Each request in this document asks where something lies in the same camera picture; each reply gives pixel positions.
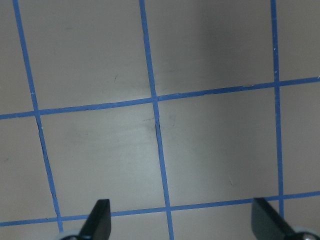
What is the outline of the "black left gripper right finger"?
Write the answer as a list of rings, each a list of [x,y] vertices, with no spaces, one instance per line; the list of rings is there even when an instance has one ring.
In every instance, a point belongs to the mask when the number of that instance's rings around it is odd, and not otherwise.
[[[252,200],[251,230],[257,240],[289,240],[296,234],[262,197]]]

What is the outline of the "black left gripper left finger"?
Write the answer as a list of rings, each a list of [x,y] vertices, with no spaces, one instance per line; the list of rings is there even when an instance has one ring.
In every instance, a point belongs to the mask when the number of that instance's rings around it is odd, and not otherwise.
[[[111,235],[111,208],[109,199],[99,199],[77,236],[78,240],[108,240]]]

